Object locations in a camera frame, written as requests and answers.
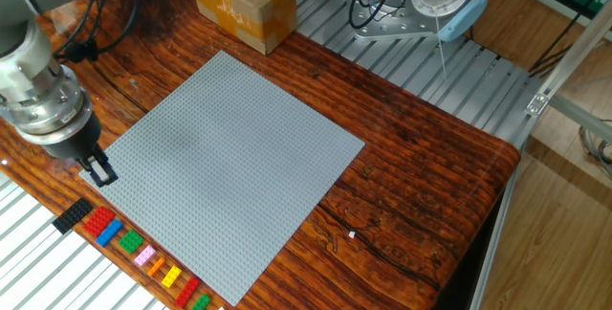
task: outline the gray lego baseplate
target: gray lego baseplate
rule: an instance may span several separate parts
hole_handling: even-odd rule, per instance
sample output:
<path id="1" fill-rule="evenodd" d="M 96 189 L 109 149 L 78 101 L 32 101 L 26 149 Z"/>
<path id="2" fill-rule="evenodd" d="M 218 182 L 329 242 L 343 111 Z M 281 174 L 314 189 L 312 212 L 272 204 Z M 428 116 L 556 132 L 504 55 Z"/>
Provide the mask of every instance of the gray lego baseplate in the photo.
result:
<path id="1" fill-rule="evenodd" d="M 220 53 L 106 150 L 98 191 L 236 305 L 363 146 Z"/>

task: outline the red lego brick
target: red lego brick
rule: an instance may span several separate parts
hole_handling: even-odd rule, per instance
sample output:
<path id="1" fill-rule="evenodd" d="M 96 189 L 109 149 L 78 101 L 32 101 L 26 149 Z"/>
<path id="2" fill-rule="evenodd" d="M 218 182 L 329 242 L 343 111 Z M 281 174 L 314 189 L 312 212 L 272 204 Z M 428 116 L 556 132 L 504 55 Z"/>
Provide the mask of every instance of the red lego brick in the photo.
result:
<path id="1" fill-rule="evenodd" d="M 174 305 L 180 308 L 184 308 L 185 305 L 187 305 L 187 302 L 189 301 L 191 296 L 193 296 L 193 293 L 195 292 L 195 289 L 198 288 L 198 286 L 200 286 L 200 280 L 198 280 L 197 277 L 192 277 L 187 282 L 187 285 L 185 285 L 183 291 L 181 291 L 181 294 L 174 302 Z"/>
<path id="2" fill-rule="evenodd" d="M 83 226 L 83 229 L 85 229 L 86 232 L 90 233 L 95 238 L 98 238 L 104 229 L 106 229 L 108 224 L 113 221 L 113 218 L 115 218 L 114 213 L 106 208 L 99 208 Z"/>

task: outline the wooden floor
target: wooden floor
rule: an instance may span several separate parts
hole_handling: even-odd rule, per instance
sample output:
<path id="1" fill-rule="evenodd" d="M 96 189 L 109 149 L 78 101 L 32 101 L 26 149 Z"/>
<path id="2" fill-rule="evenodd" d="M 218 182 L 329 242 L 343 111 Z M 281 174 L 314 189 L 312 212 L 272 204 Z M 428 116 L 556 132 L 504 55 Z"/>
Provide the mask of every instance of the wooden floor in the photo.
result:
<path id="1" fill-rule="evenodd" d="M 474 39 L 529 69 L 569 22 L 536 0 L 490 0 Z M 612 78 L 593 80 L 612 77 L 610 59 L 604 44 L 561 91 L 604 119 Z M 578 125 L 549 109 L 520 170 L 482 309 L 612 309 L 612 180 L 584 154 Z"/>

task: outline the black lego brick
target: black lego brick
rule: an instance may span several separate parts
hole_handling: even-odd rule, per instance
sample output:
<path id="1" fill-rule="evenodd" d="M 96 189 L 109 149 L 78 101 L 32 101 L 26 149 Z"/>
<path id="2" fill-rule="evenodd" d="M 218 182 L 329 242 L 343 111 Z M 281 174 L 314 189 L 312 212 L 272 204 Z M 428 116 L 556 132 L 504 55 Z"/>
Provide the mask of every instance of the black lego brick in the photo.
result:
<path id="1" fill-rule="evenodd" d="M 61 213 L 53 224 L 61 234 L 67 233 L 91 210 L 92 206 L 85 199 L 78 199 L 70 208 Z"/>

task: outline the cardboard box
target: cardboard box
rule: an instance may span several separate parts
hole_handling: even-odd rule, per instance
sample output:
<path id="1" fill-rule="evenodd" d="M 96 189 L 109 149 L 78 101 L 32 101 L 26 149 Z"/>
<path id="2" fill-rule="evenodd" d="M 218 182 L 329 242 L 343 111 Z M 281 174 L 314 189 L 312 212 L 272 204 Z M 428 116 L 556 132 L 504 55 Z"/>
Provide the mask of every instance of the cardboard box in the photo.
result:
<path id="1" fill-rule="evenodd" d="M 295 0 L 196 0 L 200 12 L 266 55 L 297 27 Z"/>

